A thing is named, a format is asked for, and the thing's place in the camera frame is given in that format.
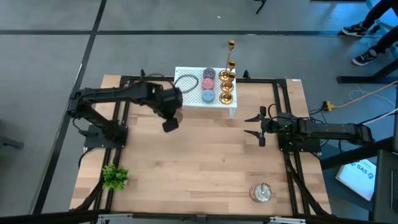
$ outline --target sneaker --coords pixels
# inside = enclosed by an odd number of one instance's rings
[[[341,31],[346,34],[346,35],[353,35],[355,37],[363,37],[366,32],[368,31],[368,28],[365,28],[362,26],[362,22],[359,24],[355,24],[349,27],[343,27]]]
[[[373,49],[369,49],[365,54],[362,54],[356,58],[353,58],[353,63],[358,66],[366,65],[377,58],[377,53]]]

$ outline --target tin can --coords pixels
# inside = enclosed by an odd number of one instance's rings
[[[250,198],[255,202],[268,202],[271,199],[271,187],[265,183],[256,184],[250,188]]]

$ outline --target green plant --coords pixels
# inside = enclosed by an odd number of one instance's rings
[[[122,190],[124,182],[128,179],[128,170],[124,168],[116,168],[114,164],[105,166],[103,169],[104,184],[102,188]]]

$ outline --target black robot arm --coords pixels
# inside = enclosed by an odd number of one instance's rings
[[[369,127],[363,124],[321,124],[309,118],[298,118],[290,113],[279,113],[276,117],[266,118],[265,110],[256,117],[247,119],[247,122],[261,122],[261,132],[247,131],[259,138],[259,145],[265,146],[264,133],[279,133],[285,142],[288,151],[311,151],[319,139],[346,140],[353,144],[365,145],[374,142]]]
[[[97,128],[109,141],[123,141],[126,127],[117,121],[107,120],[92,107],[94,103],[130,101],[138,105],[146,105],[166,121],[163,123],[165,132],[178,128],[174,114],[182,107],[182,93],[179,88],[164,90],[162,85],[140,81],[127,88],[85,88],[70,97],[67,113],[72,118],[84,118]]]

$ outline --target wooden tabletop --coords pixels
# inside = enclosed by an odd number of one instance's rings
[[[105,75],[102,88],[119,86],[121,76]],[[308,116],[300,80],[287,80],[290,105],[296,116]],[[180,127],[170,133],[162,129],[163,119],[146,106],[130,105],[129,134],[120,166],[129,169],[129,180],[114,194],[114,212],[207,213],[239,215],[291,215],[287,176],[276,134],[266,134],[266,146],[244,129],[259,130],[259,123],[245,123],[260,106],[275,103],[267,83],[237,83],[238,109],[229,119],[228,109],[184,108]],[[284,105],[282,90],[279,90]],[[114,103],[96,105],[111,119]],[[276,115],[275,107],[271,114]],[[77,207],[98,182],[104,149],[98,148],[82,160],[70,204]],[[319,160],[300,153],[305,183],[323,209],[330,212]],[[272,198],[256,203],[249,189],[267,183]],[[299,211],[300,191],[296,186]],[[102,196],[104,207],[106,191]]]

